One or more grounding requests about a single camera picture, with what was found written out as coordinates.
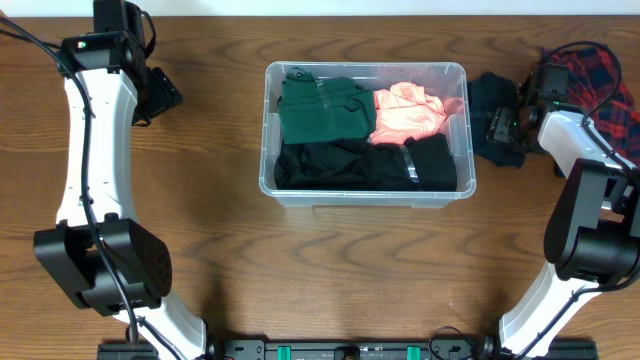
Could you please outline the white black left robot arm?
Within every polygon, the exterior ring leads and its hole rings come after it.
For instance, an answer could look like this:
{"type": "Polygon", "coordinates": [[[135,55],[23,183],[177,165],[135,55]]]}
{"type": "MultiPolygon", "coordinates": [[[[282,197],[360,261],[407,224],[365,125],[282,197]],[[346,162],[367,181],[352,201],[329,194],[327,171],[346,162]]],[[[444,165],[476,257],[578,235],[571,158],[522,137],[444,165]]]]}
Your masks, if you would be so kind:
{"type": "Polygon", "coordinates": [[[34,253],[70,301],[129,326],[157,359],[202,359],[205,322],[172,289],[166,244],[138,222],[131,128],[158,75],[143,36],[107,30],[66,38],[59,52],[70,110],[66,185],[54,228],[34,253]]]}

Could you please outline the large black garment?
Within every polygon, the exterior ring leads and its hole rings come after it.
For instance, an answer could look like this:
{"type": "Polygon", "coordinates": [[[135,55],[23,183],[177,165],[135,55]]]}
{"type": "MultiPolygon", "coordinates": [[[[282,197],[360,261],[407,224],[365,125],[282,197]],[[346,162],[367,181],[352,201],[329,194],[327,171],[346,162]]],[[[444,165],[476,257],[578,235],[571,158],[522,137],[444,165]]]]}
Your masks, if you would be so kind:
{"type": "Polygon", "coordinates": [[[400,148],[362,139],[286,144],[274,166],[279,190],[407,191],[414,188],[400,148]]]}

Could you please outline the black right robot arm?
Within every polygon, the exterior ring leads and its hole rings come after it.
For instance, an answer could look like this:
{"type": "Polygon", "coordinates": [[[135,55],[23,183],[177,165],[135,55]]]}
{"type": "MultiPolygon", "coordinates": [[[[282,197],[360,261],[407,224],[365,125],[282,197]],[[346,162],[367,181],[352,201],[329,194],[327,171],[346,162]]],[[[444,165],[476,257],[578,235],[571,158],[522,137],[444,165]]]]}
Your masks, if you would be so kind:
{"type": "Polygon", "coordinates": [[[537,142],[566,178],[544,234],[546,262],[518,304],[477,350],[479,359],[547,355],[562,328],[591,299],[639,278],[639,172],[577,106],[531,108],[537,142]]]}

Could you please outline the black banded cloth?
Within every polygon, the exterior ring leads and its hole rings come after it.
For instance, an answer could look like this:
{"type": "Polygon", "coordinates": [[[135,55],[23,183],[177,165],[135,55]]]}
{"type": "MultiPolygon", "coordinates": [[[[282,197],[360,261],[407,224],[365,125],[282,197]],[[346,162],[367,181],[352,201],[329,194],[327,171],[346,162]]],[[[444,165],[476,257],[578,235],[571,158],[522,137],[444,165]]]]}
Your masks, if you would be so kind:
{"type": "Polygon", "coordinates": [[[443,134],[373,147],[371,190],[453,192],[456,165],[443,134]]]}

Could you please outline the small black cloth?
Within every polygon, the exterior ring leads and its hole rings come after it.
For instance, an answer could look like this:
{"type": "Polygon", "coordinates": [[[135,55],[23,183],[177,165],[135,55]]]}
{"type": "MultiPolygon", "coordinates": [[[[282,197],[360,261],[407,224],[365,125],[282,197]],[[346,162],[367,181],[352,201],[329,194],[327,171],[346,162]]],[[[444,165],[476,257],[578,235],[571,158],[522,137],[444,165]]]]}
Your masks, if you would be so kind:
{"type": "Polygon", "coordinates": [[[525,155],[502,142],[487,139],[491,123],[499,109],[515,110],[518,104],[516,85],[512,80],[486,72],[467,84],[472,145],[480,155],[497,167],[521,168],[525,155]]]}

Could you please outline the green banded cloth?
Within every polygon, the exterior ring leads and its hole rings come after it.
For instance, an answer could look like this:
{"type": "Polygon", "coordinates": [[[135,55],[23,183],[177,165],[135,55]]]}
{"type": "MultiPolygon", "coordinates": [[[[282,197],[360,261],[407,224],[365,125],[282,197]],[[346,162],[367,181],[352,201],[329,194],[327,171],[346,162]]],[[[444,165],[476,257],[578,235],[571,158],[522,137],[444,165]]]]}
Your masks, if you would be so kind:
{"type": "Polygon", "coordinates": [[[374,94],[348,77],[318,79],[290,69],[278,101],[286,144],[365,139],[376,128],[374,94]]]}

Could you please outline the red plaid cloth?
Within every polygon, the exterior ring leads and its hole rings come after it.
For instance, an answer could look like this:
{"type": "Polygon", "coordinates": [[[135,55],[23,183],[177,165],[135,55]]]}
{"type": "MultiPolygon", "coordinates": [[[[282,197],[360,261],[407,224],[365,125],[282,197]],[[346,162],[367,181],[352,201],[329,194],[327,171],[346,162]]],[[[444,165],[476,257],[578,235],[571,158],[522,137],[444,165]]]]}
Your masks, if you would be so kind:
{"type": "Polygon", "coordinates": [[[544,50],[542,61],[569,69],[569,102],[584,110],[593,110],[616,90],[591,118],[604,140],[638,166],[639,106],[620,77],[616,55],[606,45],[584,45],[557,52],[544,50]]]}

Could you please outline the salmon pink garment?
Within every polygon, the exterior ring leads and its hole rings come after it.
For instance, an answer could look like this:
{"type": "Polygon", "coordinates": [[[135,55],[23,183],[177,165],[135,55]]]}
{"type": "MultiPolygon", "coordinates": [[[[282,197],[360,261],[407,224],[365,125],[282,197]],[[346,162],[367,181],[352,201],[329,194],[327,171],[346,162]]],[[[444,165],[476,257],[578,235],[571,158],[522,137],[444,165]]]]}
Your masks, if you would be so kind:
{"type": "Polygon", "coordinates": [[[374,91],[373,95],[376,129],[369,137],[373,145],[403,145],[408,139],[433,136],[451,115],[463,109],[461,97],[441,100],[411,82],[396,83],[389,89],[374,91]]]}

